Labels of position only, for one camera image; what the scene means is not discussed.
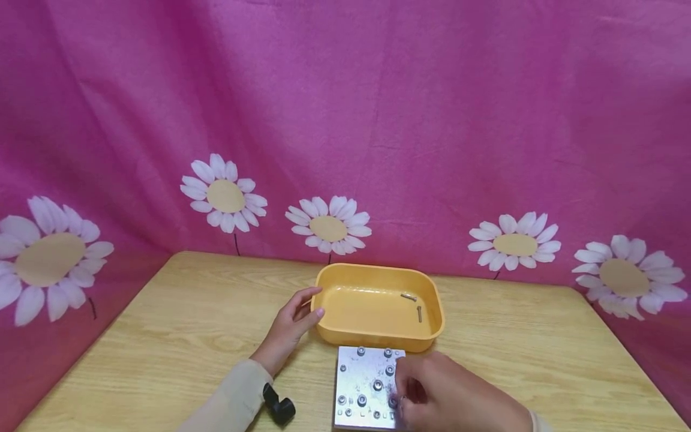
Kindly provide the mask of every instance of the wooden table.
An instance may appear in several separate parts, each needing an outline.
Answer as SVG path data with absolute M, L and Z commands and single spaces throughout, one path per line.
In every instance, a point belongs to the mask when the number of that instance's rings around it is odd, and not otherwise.
M 175 255 L 19 430 L 174 431 L 320 268 Z M 541 413 L 556 431 L 688 430 L 577 292 L 434 280 L 446 313 L 436 349 Z M 336 353 L 311 334 L 276 380 L 298 411 L 287 432 L 331 431 Z M 278 428 L 261 413 L 254 430 Z

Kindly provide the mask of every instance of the yellow bowl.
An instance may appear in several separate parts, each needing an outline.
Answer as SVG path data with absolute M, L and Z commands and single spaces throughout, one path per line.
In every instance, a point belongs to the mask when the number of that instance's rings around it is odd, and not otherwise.
M 331 344 L 420 353 L 444 330 L 437 286 L 416 270 L 337 263 L 319 272 L 316 285 L 323 291 L 314 296 L 311 309 L 324 308 L 317 331 Z

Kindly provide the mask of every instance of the beige sleeve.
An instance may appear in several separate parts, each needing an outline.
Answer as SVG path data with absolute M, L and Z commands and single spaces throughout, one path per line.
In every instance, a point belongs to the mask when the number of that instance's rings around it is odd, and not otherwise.
M 537 413 L 530 412 L 533 419 L 533 432 L 553 432 L 552 426 L 549 426 Z
M 178 432 L 245 432 L 264 403 L 266 383 L 274 381 L 259 363 L 241 361 Z

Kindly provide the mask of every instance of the daisy print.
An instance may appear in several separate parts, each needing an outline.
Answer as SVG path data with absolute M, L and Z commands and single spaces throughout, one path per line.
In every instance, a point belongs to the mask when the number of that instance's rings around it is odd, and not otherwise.
M 616 235 L 609 245 L 594 241 L 576 252 L 576 259 L 583 264 L 572 272 L 585 273 L 576 282 L 588 288 L 586 297 L 597 301 L 605 312 L 642 321 L 639 306 L 657 314 L 668 301 L 688 297 L 686 291 L 675 286 L 685 277 L 681 268 L 675 267 L 663 251 L 646 253 L 645 241 Z
M 300 209 L 288 207 L 285 217 L 295 224 L 292 231 L 307 236 L 305 244 L 320 252 L 346 255 L 365 247 L 361 237 L 372 235 L 367 227 L 370 215 L 357 213 L 357 202 L 345 196 L 334 196 L 327 205 L 318 196 L 300 200 Z
M 47 305 L 50 322 L 86 301 L 83 288 L 113 252 L 101 231 L 70 207 L 45 196 L 28 200 L 34 220 L 0 220 L 0 309 L 16 302 L 15 325 L 30 323 Z
M 267 201 L 252 193 L 256 184 L 251 178 L 238 179 L 238 167 L 233 162 L 225 162 L 214 153 L 209 164 L 192 162 L 192 171 L 197 177 L 183 176 L 180 190 L 193 200 L 193 209 L 207 214 L 209 225 L 228 234 L 236 228 L 248 232 L 250 225 L 259 226 L 257 216 L 266 216 Z
M 468 245 L 472 252 L 482 252 L 477 263 L 497 272 L 503 267 L 515 270 L 518 264 L 535 268 L 537 263 L 554 261 L 554 253 L 561 249 L 561 242 L 552 240 L 559 230 L 557 224 L 545 228 L 547 214 L 539 218 L 537 213 L 526 213 L 518 222 L 510 214 L 499 216 L 499 226 L 484 221 L 479 228 L 470 230 L 477 240 Z

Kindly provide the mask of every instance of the pink backdrop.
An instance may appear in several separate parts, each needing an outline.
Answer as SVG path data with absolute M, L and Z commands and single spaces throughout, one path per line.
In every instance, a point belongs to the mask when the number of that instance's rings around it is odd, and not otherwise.
M 686 1 L 1 0 L 0 219 L 36 225 L 0 225 L 0 430 L 181 250 L 573 286 L 691 422 L 690 28 Z M 242 216 L 210 211 L 218 178 Z M 305 232 L 312 197 L 355 239 Z M 469 246 L 540 243 L 499 224 L 527 212 L 558 225 L 537 263 Z M 83 303 L 13 270 L 32 225 L 84 239 L 75 218 L 113 245 L 93 286 L 66 276 Z M 647 294 L 602 286 L 612 250 Z

